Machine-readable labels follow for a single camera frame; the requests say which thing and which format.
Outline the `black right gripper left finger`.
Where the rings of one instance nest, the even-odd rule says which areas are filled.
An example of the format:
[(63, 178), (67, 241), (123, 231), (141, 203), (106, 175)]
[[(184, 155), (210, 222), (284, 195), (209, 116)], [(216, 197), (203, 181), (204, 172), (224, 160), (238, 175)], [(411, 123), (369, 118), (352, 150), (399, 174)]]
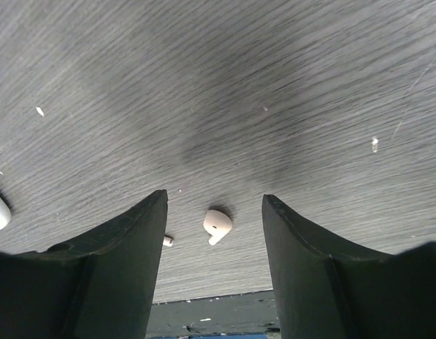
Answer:
[(144, 338), (168, 195), (43, 252), (0, 252), (0, 338)]

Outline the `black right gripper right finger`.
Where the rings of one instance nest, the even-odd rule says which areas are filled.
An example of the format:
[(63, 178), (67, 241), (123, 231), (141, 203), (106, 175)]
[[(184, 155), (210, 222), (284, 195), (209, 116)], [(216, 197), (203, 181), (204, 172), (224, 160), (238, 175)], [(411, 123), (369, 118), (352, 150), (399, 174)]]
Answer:
[(283, 338), (436, 338), (436, 242), (382, 253), (273, 195), (262, 223)]

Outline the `pink earbud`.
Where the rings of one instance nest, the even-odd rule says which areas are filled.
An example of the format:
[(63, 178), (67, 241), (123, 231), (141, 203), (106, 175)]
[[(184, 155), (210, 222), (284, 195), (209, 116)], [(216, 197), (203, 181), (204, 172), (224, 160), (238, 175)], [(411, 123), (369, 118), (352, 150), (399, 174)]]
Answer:
[(203, 221), (205, 231), (210, 235), (208, 243), (214, 246), (221, 241), (233, 227), (228, 215), (218, 210), (208, 210)]

